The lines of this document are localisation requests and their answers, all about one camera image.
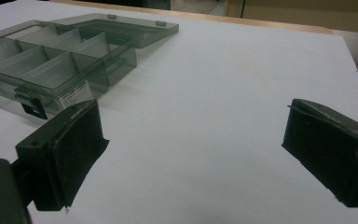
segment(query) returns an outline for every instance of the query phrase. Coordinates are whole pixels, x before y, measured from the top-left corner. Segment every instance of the wooden table edge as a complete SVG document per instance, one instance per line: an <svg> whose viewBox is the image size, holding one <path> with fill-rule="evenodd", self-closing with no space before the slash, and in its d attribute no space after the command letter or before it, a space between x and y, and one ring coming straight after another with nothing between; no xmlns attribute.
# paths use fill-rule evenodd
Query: wooden table edge
<svg viewBox="0 0 358 224"><path fill-rule="evenodd" d="M204 15L204 14L196 14L196 13L189 13L189 12L178 12L178 11L160 10L160 9L143 8L143 7L124 7L124 6L117 6L117 5L81 2L81 1L74 1L74 0L50 0L50 2L68 4L74 6L82 6L82 7L99 7L99 8L108 8L108 9L116 9L116 10L125 10L125 11L154 13L159 15L186 17L186 18L205 20L205 21L221 21L227 23L262 26L262 27L278 28L278 29L285 29L285 30L296 30L296 31L304 31L304 32L327 34L327 35L331 35L333 33L330 29L324 27L291 24L291 23L283 23L283 22L276 22L276 21L257 21L257 20L249 20L249 19L242 19L242 18L231 18L231 17Z"/></svg>

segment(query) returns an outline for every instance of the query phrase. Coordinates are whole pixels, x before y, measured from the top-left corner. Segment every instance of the box latch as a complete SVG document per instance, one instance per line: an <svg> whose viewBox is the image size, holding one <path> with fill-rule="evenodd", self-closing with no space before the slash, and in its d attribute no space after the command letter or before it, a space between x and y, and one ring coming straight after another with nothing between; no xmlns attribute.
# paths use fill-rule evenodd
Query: box latch
<svg viewBox="0 0 358 224"><path fill-rule="evenodd" d="M48 118L45 109L40 102L39 94L25 87L18 87L14 92L16 92L16 99L22 105L25 113L34 115L40 119Z"/></svg>

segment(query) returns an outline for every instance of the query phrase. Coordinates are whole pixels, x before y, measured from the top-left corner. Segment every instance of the clear plastic organizer box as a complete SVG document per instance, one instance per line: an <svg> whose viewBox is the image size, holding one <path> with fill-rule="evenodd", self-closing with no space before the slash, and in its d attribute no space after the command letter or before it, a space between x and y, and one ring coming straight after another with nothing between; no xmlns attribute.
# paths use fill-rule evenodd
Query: clear plastic organizer box
<svg viewBox="0 0 358 224"><path fill-rule="evenodd" d="M136 67L135 49L179 25L105 14L27 21L0 31L0 95L46 119L97 99Z"/></svg>

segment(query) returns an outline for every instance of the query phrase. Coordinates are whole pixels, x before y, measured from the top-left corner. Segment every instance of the white table surface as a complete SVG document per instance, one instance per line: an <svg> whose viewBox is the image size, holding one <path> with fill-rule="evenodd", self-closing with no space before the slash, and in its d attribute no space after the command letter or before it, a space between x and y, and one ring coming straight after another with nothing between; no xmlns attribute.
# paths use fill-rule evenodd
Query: white table surface
<svg viewBox="0 0 358 224"><path fill-rule="evenodd" d="M180 24L138 50L138 66L99 99L111 140L68 214L42 223L358 223L281 147L302 98L358 121L358 72L342 39L179 17L22 0L0 30L100 12ZM0 97L0 158L45 121Z"/></svg>

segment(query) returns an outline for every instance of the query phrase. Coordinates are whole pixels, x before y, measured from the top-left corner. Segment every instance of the label sticker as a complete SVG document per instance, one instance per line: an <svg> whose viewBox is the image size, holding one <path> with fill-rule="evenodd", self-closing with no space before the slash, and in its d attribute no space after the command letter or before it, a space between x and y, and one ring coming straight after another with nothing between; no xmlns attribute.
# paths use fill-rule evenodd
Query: label sticker
<svg viewBox="0 0 358 224"><path fill-rule="evenodd" d="M77 103L92 100L92 93L87 80L80 82L71 91L68 91L64 96L60 97L60 102L63 108L66 108Z"/></svg>

